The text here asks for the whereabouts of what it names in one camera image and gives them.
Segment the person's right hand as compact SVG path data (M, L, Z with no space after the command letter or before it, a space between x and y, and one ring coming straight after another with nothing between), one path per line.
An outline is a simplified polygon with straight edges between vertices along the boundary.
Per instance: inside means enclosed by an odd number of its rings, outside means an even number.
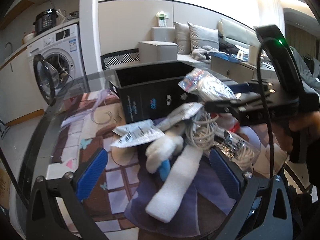
M304 129L309 131L311 140L319 138L319 112L312 112L296 116L289 121L289 128L293 132L298 132ZM291 152L293 149L293 139L287 134L282 126L272 123L272 130L279 142L280 148L286 152Z

